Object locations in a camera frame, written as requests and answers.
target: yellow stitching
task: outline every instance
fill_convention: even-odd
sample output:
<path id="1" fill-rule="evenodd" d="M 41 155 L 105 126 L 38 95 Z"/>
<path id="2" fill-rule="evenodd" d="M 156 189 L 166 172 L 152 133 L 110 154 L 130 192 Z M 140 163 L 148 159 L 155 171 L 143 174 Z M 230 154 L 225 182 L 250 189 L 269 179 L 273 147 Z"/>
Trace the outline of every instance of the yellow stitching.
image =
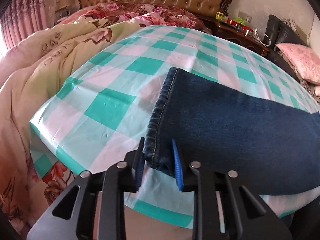
<path id="1" fill-rule="evenodd" d="M 169 94 L 170 94 L 170 91 L 171 91 L 171 88 L 172 88 L 172 84 L 173 84 L 174 78 L 176 77 L 177 71 L 178 71 L 178 68 L 176 69 L 176 71 L 175 71 L 175 73 L 174 73 L 174 76 L 173 76 L 173 78 L 172 78 L 172 81 L 171 81 L 171 84 L 170 84 L 170 87 L 169 87 L 169 91 L 168 91 L 168 94 L 167 94 L 167 98 L 166 98 L 166 100 L 165 100 L 164 106 L 163 106 L 163 108 L 162 108 L 162 111 L 161 111 L 161 114 L 160 114 L 160 117 L 159 117 L 159 121 L 158 121 L 158 123 L 157 123 L 157 128 L 156 128 L 156 133 L 155 133 L 155 148 L 153 149 L 153 155 L 152 155 L 151 162 L 153 162 L 153 158 L 155 157 L 155 154 L 156 154 L 156 148 L 157 148 L 157 133 L 158 133 L 159 123 L 160 123 L 160 120 L 161 120 L 162 113 L 163 113 L 163 111 L 164 111 L 165 105 L 167 104 L 167 100 L 168 100 L 168 97 L 169 97 Z"/>

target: metal screw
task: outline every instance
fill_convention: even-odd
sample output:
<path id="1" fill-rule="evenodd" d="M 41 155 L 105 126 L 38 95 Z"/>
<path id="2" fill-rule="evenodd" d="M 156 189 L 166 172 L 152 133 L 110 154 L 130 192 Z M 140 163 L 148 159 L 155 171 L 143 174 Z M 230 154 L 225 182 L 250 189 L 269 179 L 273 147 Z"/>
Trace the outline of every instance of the metal screw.
<path id="1" fill-rule="evenodd" d="M 86 178 L 90 176 L 90 172 L 89 171 L 83 171 L 80 173 L 80 177 L 81 178 Z"/>
<path id="2" fill-rule="evenodd" d="M 118 167 L 119 169 L 123 169 L 123 168 L 125 168 L 127 165 L 128 165 L 128 164 L 127 164 L 126 162 L 118 162 L 118 163 L 117 163 L 117 167 Z"/>
<path id="3" fill-rule="evenodd" d="M 201 167 L 201 163 L 200 163 L 200 162 L 192 162 L 192 163 L 191 163 L 191 167 L 198 169 L 198 168 Z"/>
<path id="4" fill-rule="evenodd" d="M 228 172 L 228 176 L 229 176 L 230 178 L 236 178 L 236 177 L 238 177 L 238 172 L 236 172 L 236 171 L 229 171 L 229 172 Z"/>

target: jeans hem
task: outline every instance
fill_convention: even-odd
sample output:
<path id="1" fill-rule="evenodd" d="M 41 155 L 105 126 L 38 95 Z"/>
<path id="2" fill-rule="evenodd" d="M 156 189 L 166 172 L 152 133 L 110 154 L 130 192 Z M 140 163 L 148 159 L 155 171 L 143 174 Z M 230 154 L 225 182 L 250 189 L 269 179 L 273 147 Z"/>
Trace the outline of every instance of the jeans hem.
<path id="1" fill-rule="evenodd" d="M 165 164 L 165 161 L 159 163 L 157 141 L 163 113 L 167 102 L 170 100 L 170 92 L 174 87 L 174 80 L 178 70 L 178 68 L 172 67 L 168 71 L 148 124 L 147 135 L 145 137 L 143 147 L 143 155 L 148 166 L 153 169 L 157 169 L 159 166 Z"/>

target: pink floral bedding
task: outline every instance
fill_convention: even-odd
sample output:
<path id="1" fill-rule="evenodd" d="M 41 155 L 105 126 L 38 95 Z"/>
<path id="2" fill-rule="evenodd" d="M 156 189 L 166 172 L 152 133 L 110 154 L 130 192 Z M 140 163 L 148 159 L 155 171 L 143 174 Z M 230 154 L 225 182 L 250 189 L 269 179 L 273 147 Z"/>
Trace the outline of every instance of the pink floral bedding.
<path id="1" fill-rule="evenodd" d="M 86 7 L 72 14 L 60 24 L 102 18 L 108 19 L 104 27 L 135 18 L 140 21 L 142 27 L 149 25 L 170 25 L 211 34 L 211 30 L 204 26 L 203 21 L 179 7 L 126 2 L 99 3 L 95 6 Z"/>
<path id="2" fill-rule="evenodd" d="M 33 162 L 30 162 L 28 167 L 28 186 L 32 186 L 33 183 L 44 183 L 44 197 L 46 198 L 48 205 L 51 205 L 53 201 L 60 195 L 60 193 L 69 185 L 76 176 L 70 171 L 62 162 L 58 161 L 51 168 L 51 170 L 39 180 Z"/>

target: floral comforter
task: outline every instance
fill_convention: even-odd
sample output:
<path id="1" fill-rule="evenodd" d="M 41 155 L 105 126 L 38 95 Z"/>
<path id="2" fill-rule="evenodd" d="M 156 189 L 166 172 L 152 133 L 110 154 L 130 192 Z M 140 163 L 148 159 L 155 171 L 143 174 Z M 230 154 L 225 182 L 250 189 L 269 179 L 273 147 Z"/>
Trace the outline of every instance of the floral comforter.
<path id="1" fill-rule="evenodd" d="M 23 239 L 74 179 L 61 162 L 40 178 L 35 171 L 29 120 L 41 105 L 82 64 L 147 25 L 188 26 L 207 32 L 200 20 L 179 8 L 127 4 L 131 12 L 121 14 L 120 6 L 100 4 L 86 9 L 76 16 L 76 24 L 38 31 L 0 59 L 0 209 Z"/>
<path id="2" fill-rule="evenodd" d="M 95 6 L 86 7 L 77 11 L 60 24 L 102 18 L 108 20 L 106 26 L 135 18 L 140 21 L 141 27 L 150 25 L 180 26 L 211 34 L 211 30 L 204 26 L 203 21 L 179 7 L 127 2 L 99 3 Z"/>

